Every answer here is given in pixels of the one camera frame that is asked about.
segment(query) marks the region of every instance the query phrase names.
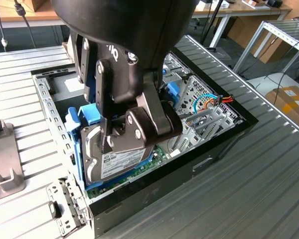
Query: floor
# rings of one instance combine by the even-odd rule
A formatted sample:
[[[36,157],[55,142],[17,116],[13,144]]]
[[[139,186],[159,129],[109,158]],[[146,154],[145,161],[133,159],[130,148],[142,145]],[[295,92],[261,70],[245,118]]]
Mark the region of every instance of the floor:
[[[195,22],[192,21],[187,29],[186,34],[189,34],[192,37],[194,37],[196,40],[199,40],[200,36],[201,36],[201,32],[203,30],[205,20],[206,20],[205,18],[200,20],[200,25],[197,27],[197,30],[194,29],[193,26],[195,26]],[[213,30],[214,30],[214,28],[212,27],[208,33],[207,39],[204,42],[204,46],[209,46],[209,44],[211,43],[212,38],[214,36]],[[232,58],[230,65],[232,65],[232,66],[234,66],[237,63],[238,59],[240,58],[241,54],[244,51],[243,47],[241,47],[235,41],[231,40],[229,37],[221,38],[219,40],[217,47],[223,48],[223,50],[225,50],[227,52],[227,54],[230,55],[230,57]],[[261,61],[258,61],[256,64],[254,64],[254,62],[256,61],[256,58],[254,58],[252,54],[249,54],[249,56],[246,59],[245,64],[242,66],[240,72],[245,70],[247,67],[251,66],[252,64],[254,64],[254,66],[252,68],[250,68],[248,71],[246,71],[243,74],[243,77],[246,80],[248,80],[248,79],[257,78],[260,76],[265,76],[272,72],[282,71],[284,66],[287,65],[287,63],[293,58],[293,56],[296,53],[297,53],[297,50],[293,49],[292,51],[290,51],[290,53],[284,59],[277,61],[277,62],[273,62],[273,63],[267,63],[267,64],[265,64]],[[297,78],[297,76],[299,76],[299,63],[293,64],[291,66],[291,68],[289,68],[289,70],[287,71],[287,74],[293,79]]]

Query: metal table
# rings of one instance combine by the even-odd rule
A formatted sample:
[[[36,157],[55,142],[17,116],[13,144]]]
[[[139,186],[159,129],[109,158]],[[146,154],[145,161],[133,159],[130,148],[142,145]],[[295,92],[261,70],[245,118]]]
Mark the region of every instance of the metal table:
[[[279,37],[281,40],[285,41],[293,48],[299,51],[299,21],[296,20],[283,20],[283,21],[263,21],[258,27],[256,33],[250,40],[247,45],[245,51],[239,58],[237,64],[234,67],[234,72],[237,73],[241,68],[243,62],[248,56],[251,48],[255,44],[255,42],[260,37],[263,30],[266,29],[269,31],[264,41],[261,43],[260,47],[256,51],[254,57],[258,57],[260,52],[263,50],[264,46],[267,44],[269,38],[274,34]],[[292,58],[292,60],[288,63],[288,65],[283,69],[283,72],[286,72],[287,69],[295,62],[295,60],[299,57],[299,52]]]
[[[100,238],[299,238],[299,128],[192,38],[177,47],[260,122],[223,160]],[[67,172],[29,72],[67,63],[62,47],[0,53],[0,119],[16,127],[26,182],[0,200],[0,238],[60,238],[45,187]]]

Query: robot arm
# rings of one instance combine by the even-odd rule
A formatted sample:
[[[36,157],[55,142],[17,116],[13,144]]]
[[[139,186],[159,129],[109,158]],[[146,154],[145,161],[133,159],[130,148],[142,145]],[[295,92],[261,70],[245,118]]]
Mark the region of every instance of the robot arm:
[[[181,134],[178,115],[161,102],[163,60],[182,37],[196,0],[52,0],[71,28],[85,99],[102,116],[99,149],[151,147]]]

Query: white table leg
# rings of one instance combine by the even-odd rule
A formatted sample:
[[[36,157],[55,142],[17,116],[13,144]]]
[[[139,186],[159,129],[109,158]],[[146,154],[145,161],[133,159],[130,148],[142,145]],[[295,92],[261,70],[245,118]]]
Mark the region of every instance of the white table leg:
[[[209,47],[216,47],[216,45],[219,42],[219,39],[221,37],[221,34],[223,34],[223,32],[225,30],[225,27],[226,27],[226,25],[227,25],[227,23],[229,21],[229,18],[230,18],[229,16],[226,16],[226,17],[223,17],[221,19],[221,22],[220,22],[220,24],[219,24],[219,26],[217,28],[217,31],[216,31],[216,33],[214,35],[214,38],[211,41]]]
[[[296,61],[296,59],[299,57],[299,52],[297,52],[297,54],[290,60],[290,62],[285,66],[285,68],[283,69],[283,72],[286,72],[289,67]]]
[[[284,20],[285,17],[286,17],[286,15],[287,15],[287,12],[282,12],[282,13],[279,15],[277,21]],[[267,42],[268,42],[268,40],[270,39],[271,36],[272,36],[272,33],[269,32],[269,33],[267,34],[267,36],[265,37],[265,39],[263,40],[263,42],[262,42],[262,43],[260,44],[260,46],[258,47],[257,51],[255,52],[255,54],[254,54],[254,57],[255,57],[255,58],[258,58],[260,52],[263,50],[264,46],[267,44]]]
[[[251,38],[250,42],[248,43],[248,45],[247,45],[246,49],[244,50],[243,54],[241,55],[238,62],[236,63],[236,65],[233,69],[233,72],[238,73],[240,67],[242,66],[243,62],[245,61],[246,57],[248,56],[251,48],[253,47],[253,45],[259,39],[259,36],[263,32],[263,30],[264,30],[263,26],[264,26],[264,22],[262,21],[262,23],[258,27],[257,31],[255,32],[255,34]]]

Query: screw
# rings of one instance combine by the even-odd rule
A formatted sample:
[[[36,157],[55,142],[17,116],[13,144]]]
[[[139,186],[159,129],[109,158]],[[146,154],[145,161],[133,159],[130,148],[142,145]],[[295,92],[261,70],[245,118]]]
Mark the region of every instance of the screw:
[[[134,62],[138,61],[138,57],[131,52],[128,53],[128,57],[131,61],[134,61]]]
[[[78,76],[78,80],[81,84],[83,83],[81,76]]]
[[[99,74],[101,74],[101,73],[102,73],[102,68],[101,68],[101,66],[100,66],[100,65],[98,65],[98,72],[99,72]]]
[[[130,115],[128,115],[128,122],[129,122],[129,124],[133,124],[133,120],[132,120],[132,117]]]
[[[110,143],[111,143],[111,148],[113,148],[114,147],[114,143],[113,143],[112,139],[110,139]]]
[[[135,137],[136,137],[137,139],[140,139],[140,138],[141,138],[141,132],[140,132],[139,129],[135,129]]]

